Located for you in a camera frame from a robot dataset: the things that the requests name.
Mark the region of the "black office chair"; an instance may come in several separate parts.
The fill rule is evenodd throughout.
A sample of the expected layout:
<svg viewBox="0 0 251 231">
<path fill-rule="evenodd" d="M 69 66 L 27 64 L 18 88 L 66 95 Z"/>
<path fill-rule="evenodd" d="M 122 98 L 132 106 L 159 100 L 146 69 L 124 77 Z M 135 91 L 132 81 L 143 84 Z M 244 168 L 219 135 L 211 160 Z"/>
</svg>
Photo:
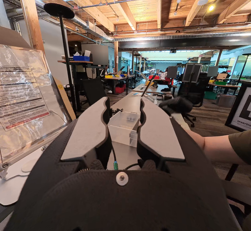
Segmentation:
<svg viewBox="0 0 251 231">
<path fill-rule="evenodd" d="M 182 82 L 177 95 L 186 98 L 193 107 L 201 107 L 209 80 L 210 77 L 199 77 L 196 83 Z"/>
</svg>

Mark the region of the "clear plastic bin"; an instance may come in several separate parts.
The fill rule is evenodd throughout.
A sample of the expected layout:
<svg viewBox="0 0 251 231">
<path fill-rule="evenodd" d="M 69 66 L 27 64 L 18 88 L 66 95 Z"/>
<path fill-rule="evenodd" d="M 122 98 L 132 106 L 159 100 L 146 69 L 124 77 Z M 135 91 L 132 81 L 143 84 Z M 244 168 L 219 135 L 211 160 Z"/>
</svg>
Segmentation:
<svg viewBox="0 0 251 231">
<path fill-rule="evenodd" d="M 112 116 L 108 123 L 111 140 L 130 145 L 129 134 L 138 119 L 140 119 L 140 115 L 137 113 L 121 111 Z"/>
</svg>

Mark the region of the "green plastic bin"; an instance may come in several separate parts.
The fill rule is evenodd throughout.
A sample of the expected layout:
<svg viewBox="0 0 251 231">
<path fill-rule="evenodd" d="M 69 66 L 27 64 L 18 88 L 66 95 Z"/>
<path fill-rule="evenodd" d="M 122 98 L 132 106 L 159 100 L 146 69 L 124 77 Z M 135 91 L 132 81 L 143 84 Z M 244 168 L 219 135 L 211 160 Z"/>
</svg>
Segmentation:
<svg viewBox="0 0 251 231">
<path fill-rule="evenodd" d="M 204 99 L 215 100 L 216 98 L 217 98 L 217 93 L 215 93 L 214 91 L 205 91 Z"/>
</svg>

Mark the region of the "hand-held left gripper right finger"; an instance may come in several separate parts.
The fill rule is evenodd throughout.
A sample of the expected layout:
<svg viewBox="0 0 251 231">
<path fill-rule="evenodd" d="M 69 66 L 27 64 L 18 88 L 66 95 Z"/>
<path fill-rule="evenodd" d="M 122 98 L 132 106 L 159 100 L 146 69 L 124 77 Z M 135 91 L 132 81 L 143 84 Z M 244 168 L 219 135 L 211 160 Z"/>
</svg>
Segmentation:
<svg viewBox="0 0 251 231">
<path fill-rule="evenodd" d="M 143 162 L 152 160 L 159 170 L 165 162 L 185 162 L 170 116 L 146 98 L 140 100 L 140 126 L 136 151 Z"/>
</svg>

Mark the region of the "black slanted tablet stand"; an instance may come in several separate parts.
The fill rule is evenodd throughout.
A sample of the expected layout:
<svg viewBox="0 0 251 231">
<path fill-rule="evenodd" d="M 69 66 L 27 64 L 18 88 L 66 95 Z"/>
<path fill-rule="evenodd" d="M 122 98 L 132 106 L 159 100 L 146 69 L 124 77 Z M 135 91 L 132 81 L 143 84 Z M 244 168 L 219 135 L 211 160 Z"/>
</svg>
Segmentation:
<svg viewBox="0 0 251 231">
<path fill-rule="evenodd" d="M 152 79 L 149 81 L 147 87 L 145 88 L 144 92 L 143 92 L 142 95 L 141 95 L 141 98 L 144 97 L 144 95 L 147 93 L 147 91 L 148 91 L 148 89 L 150 88 L 150 86 L 151 86 L 153 80 L 155 79 L 155 76 L 156 76 L 156 75 L 153 75 Z"/>
</svg>

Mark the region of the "long silver spiral duct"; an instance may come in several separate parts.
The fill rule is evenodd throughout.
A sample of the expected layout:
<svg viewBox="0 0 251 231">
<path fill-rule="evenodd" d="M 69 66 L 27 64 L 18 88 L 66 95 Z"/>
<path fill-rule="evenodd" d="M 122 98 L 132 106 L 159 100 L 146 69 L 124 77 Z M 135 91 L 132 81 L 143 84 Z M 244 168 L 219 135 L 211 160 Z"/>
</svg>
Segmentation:
<svg viewBox="0 0 251 231">
<path fill-rule="evenodd" d="M 137 36 L 137 37 L 120 37 L 111 38 L 111 42 L 126 42 L 126 41 L 152 41 L 152 40 L 171 40 L 171 39 L 188 39 L 188 38 L 222 38 L 222 37 L 239 37 L 251 36 L 251 32 L 218 32 L 218 33 L 199 33 L 199 34 L 173 34 L 173 35 L 158 35 L 158 36 Z"/>
</svg>

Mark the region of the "black monitor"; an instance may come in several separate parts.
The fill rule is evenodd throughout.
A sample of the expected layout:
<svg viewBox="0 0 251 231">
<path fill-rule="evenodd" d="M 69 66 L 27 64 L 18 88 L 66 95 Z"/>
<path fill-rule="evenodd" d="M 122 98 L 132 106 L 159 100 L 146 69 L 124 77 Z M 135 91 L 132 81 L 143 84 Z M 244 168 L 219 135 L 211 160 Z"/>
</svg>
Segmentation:
<svg viewBox="0 0 251 231">
<path fill-rule="evenodd" d="M 202 64 L 200 63 L 186 63 L 182 76 L 182 82 L 196 83 L 198 81 L 201 69 Z"/>
</svg>

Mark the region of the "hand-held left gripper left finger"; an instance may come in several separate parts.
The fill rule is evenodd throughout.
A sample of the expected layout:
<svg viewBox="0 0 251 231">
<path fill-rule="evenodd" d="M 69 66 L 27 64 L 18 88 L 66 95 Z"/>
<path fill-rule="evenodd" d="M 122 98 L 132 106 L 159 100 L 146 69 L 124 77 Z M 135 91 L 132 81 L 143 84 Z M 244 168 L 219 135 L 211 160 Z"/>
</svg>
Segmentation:
<svg viewBox="0 0 251 231">
<path fill-rule="evenodd" d="M 61 161 L 79 161 L 84 167 L 90 168 L 94 160 L 99 160 L 107 169 L 112 152 L 108 129 L 109 110 L 109 98 L 102 97 L 79 116 Z"/>
</svg>

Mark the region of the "grey trash bin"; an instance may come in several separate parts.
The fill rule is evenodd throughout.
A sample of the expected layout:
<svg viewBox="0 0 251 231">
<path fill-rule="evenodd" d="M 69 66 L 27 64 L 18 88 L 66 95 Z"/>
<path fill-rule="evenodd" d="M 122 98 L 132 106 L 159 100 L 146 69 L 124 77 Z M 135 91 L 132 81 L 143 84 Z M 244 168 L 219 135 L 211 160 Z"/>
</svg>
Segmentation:
<svg viewBox="0 0 251 231">
<path fill-rule="evenodd" d="M 216 105 L 219 107 L 232 108 L 235 100 L 235 95 L 220 94 L 216 96 Z"/>
</svg>

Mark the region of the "black floor lamp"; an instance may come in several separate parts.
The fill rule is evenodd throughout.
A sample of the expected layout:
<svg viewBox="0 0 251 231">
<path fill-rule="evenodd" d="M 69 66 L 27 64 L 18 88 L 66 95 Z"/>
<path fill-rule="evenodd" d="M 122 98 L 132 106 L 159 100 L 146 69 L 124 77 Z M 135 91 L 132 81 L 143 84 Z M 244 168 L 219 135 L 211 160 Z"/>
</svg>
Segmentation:
<svg viewBox="0 0 251 231">
<path fill-rule="evenodd" d="M 61 27 L 61 34 L 62 34 L 62 42 L 64 47 L 64 55 L 65 55 L 65 63 L 67 67 L 67 75 L 68 75 L 68 81 L 70 85 L 70 93 L 71 93 L 71 101 L 72 101 L 72 107 L 75 116 L 77 115 L 77 108 L 76 108 L 76 100 L 75 100 L 75 93 L 74 93 L 74 85 L 72 82 L 71 77 L 71 69 L 70 69 L 70 63 L 69 63 L 69 57 L 68 57 L 68 51 L 67 51 L 67 42 L 64 32 L 64 23 L 63 19 L 73 19 L 75 14 L 74 12 L 69 8 L 61 4 L 56 3 L 46 3 L 43 6 L 45 12 L 47 12 L 50 16 L 59 18 L 60 27 Z"/>
<path fill-rule="evenodd" d="M 251 53 L 242 54 L 242 56 L 246 56 L 246 59 L 245 59 L 243 68 L 242 68 L 242 70 L 241 70 L 241 73 L 240 73 L 240 75 L 239 75 L 239 78 L 238 78 L 238 80 L 237 80 L 237 82 L 236 82 L 236 85 L 238 85 L 238 84 L 240 83 L 241 77 L 242 77 L 242 75 L 243 75 L 243 71 L 244 71 L 244 69 L 245 69 L 245 67 L 246 67 L 246 63 L 247 63 L 247 60 L 248 60 L 248 58 L 249 58 L 250 55 L 251 55 Z"/>
</svg>

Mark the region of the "wooden framed instruction board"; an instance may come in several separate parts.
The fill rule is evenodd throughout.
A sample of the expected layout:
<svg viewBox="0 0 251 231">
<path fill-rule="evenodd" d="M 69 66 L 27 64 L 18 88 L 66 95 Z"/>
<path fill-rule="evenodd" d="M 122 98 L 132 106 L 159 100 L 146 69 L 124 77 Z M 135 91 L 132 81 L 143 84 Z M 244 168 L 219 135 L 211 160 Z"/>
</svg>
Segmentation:
<svg viewBox="0 0 251 231">
<path fill-rule="evenodd" d="M 53 140 L 76 117 L 41 50 L 1 27 L 1 171 Z"/>
</svg>

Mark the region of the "black framed tag sign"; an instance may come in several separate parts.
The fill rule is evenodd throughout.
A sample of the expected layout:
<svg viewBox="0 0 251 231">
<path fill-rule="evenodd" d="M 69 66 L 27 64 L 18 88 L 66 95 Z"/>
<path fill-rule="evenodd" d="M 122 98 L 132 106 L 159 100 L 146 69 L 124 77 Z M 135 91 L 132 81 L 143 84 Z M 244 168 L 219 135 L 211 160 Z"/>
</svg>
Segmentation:
<svg viewBox="0 0 251 231">
<path fill-rule="evenodd" d="M 243 82 L 225 126 L 243 132 L 251 129 L 251 83 Z"/>
</svg>

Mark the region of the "person's right forearm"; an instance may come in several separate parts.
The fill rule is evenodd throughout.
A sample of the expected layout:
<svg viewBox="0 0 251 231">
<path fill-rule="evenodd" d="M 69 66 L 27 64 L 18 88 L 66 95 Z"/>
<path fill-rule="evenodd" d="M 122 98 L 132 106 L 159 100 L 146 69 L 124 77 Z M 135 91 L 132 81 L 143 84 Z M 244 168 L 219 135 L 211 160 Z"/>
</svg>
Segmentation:
<svg viewBox="0 0 251 231">
<path fill-rule="evenodd" d="M 202 137 L 191 130 L 185 129 L 185 131 L 204 151 L 209 160 L 217 163 L 246 164 L 232 148 L 228 135 Z"/>
</svg>

